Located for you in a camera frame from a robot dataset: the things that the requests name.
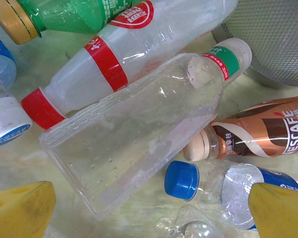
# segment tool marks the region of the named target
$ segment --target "green plastic bottle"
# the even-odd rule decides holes
[[[45,30],[97,33],[133,0],[0,0],[0,25],[16,44]]]

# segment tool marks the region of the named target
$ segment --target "marble surface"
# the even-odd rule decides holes
[[[17,46],[0,28],[0,38],[12,51],[17,64],[17,79],[11,89],[18,100],[38,86],[46,86],[51,77],[91,38],[62,32],[44,32],[42,39]],[[182,52],[202,53],[215,44],[211,34],[197,39]],[[245,75],[228,86],[217,119],[224,119],[262,101],[297,96],[298,88],[276,90],[264,87]],[[97,222],[69,186],[38,142],[43,132],[37,125],[19,139],[0,148],[0,190],[38,180],[53,182],[57,204],[46,238],[162,238],[169,237],[168,225],[186,202],[164,193],[165,168],[159,171],[108,220]],[[230,158],[281,172],[298,174],[298,154],[275,159]],[[257,232],[237,231],[218,224],[226,238],[258,238]]]

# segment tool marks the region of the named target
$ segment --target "blue bottle cap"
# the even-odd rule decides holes
[[[191,200],[199,186],[199,170],[195,164],[170,163],[164,178],[164,190],[173,197]]]

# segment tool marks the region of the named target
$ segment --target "red bottle cap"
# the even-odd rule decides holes
[[[32,120],[45,130],[65,119],[44,96],[41,88],[26,96],[21,105]]]

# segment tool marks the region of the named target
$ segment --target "gold bottle cap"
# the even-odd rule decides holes
[[[31,19],[17,0],[0,0],[0,25],[18,45],[38,36]]]

